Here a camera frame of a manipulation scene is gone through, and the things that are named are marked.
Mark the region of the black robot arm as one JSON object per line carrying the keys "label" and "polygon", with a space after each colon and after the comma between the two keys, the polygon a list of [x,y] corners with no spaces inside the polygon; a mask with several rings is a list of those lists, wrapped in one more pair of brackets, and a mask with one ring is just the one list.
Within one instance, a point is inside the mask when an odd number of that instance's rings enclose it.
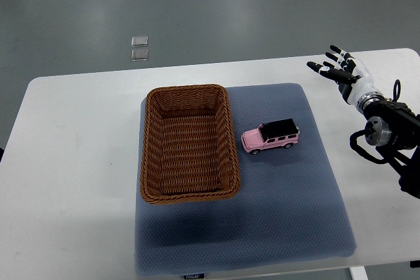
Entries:
{"label": "black robot arm", "polygon": [[390,165],[400,176],[400,189],[419,198],[419,116],[374,92],[361,97],[356,109],[367,122],[350,136],[350,147],[372,163]]}

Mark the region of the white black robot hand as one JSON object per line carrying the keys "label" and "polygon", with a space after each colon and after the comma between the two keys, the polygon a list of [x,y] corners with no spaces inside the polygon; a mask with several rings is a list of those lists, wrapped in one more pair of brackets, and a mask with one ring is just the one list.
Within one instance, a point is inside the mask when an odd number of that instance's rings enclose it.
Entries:
{"label": "white black robot hand", "polygon": [[306,65],[322,77],[334,81],[347,104],[363,113],[368,104],[385,99],[374,87],[373,77],[360,60],[335,45],[331,45],[330,50],[333,53],[326,52],[325,56],[331,62],[318,64],[309,61]]}

